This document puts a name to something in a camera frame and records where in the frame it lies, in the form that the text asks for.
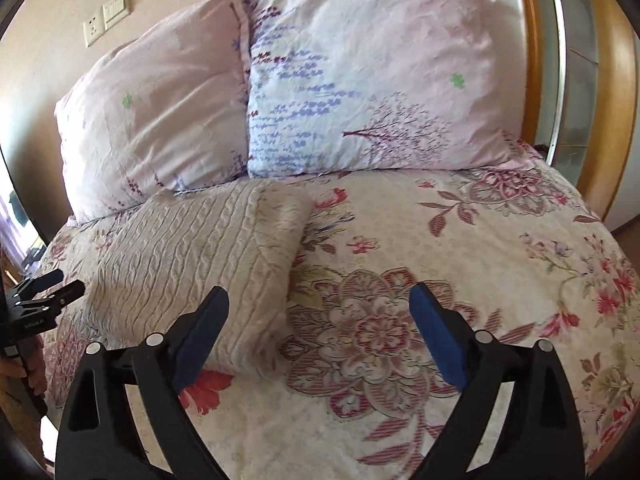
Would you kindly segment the cream cable-knit sweater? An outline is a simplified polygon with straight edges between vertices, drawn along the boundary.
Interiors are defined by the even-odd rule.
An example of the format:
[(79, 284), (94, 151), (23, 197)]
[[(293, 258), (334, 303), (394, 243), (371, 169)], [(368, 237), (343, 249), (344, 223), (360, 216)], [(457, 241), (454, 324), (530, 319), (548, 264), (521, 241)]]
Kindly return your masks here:
[(117, 234), (90, 282), (84, 318), (110, 347), (164, 332), (209, 291), (229, 295), (229, 316), (208, 367), (273, 377), (284, 364), (288, 281), (312, 200), (271, 180), (204, 191), (159, 192)]

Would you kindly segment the purple striped curtain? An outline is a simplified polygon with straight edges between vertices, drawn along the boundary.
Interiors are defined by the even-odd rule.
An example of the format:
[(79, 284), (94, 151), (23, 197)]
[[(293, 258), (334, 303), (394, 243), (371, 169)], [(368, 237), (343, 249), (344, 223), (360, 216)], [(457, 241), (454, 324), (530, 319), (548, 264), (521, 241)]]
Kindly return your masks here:
[(7, 174), (1, 175), (1, 247), (14, 266), (21, 268), (38, 234)]

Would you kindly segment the floral cream bedspread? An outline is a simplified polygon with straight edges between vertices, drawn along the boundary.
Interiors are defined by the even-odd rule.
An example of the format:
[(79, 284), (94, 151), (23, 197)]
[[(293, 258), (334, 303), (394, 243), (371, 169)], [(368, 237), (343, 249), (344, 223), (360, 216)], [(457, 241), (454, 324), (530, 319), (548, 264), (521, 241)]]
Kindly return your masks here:
[[(410, 314), (416, 284), (504, 344), (550, 341), (576, 402), (587, 471), (612, 453), (639, 408), (638, 273), (567, 180), (529, 146), (518, 149), (526, 166), (515, 170), (278, 181), (312, 200), (288, 281), (283, 370), (261, 378), (205, 364), (180, 396), (231, 478), (411, 476), (458, 397)], [(68, 222), (44, 257), (44, 270), (87, 287), (44, 337), (53, 419), (90, 342), (134, 345), (110, 347), (84, 314), (98, 264), (144, 204)]]

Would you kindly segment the pink plain pillow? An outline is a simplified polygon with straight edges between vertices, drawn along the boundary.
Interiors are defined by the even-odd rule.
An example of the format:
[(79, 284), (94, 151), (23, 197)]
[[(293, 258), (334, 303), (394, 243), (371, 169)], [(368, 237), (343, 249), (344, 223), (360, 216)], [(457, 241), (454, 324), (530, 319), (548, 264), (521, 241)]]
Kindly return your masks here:
[(205, 0), (103, 55), (54, 109), (65, 191), (79, 223), (161, 190), (246, 170), (246, 85), (230, 0)]

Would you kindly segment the wooden bed headboard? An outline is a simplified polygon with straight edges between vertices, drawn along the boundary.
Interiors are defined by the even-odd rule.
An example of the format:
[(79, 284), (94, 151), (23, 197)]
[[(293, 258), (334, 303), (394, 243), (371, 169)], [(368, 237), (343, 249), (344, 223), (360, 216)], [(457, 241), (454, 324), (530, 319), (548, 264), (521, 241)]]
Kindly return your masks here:
[(616, 0), (497, 0), (489, 22), (509, 131), (605, 218), (637, 118), (636, 34)]

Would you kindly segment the lavender tree print pillow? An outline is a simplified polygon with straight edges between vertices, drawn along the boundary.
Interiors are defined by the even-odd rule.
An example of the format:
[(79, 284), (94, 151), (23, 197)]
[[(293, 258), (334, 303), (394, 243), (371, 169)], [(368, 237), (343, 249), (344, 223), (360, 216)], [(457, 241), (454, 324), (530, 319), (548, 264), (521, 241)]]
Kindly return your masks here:
[(232, 0), (254, 178), (520, 169), (497, 0)]

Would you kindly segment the white wall power socket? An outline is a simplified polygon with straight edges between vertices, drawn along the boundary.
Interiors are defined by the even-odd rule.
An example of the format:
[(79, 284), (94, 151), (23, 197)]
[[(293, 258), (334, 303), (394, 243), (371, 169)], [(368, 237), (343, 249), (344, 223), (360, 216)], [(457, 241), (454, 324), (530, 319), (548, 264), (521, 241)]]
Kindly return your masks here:
[(82, 23), (85, 46), (91, 47), (96, 40), (101, 38), (105, 32), (103, 11), (101, 8), (95, 10), (87, 21)]

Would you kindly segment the white wall switch plate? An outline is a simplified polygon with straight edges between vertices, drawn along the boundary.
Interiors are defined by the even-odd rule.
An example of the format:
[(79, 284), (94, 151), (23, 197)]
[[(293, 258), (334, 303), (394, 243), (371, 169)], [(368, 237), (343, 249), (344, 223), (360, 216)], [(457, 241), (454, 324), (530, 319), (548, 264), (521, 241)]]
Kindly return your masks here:
[(130, 0), (108, 0), (102, 6), (104, 25), (110, 30), (131, 13)]

